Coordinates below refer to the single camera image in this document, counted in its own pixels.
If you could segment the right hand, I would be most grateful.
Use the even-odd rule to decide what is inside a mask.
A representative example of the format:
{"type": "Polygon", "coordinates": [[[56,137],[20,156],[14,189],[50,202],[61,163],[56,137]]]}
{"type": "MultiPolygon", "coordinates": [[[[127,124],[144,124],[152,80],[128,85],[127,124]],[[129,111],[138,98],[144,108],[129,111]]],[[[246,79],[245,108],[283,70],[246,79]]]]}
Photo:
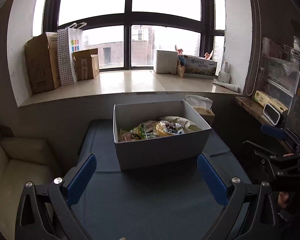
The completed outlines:
{"type": "Polygon", "coordinates": [[[286,208],[288,200],[289,200],[288,192],[279,192],[279,196],[278,196],[279,206],[281,206],[282,208],[286,208]]]}

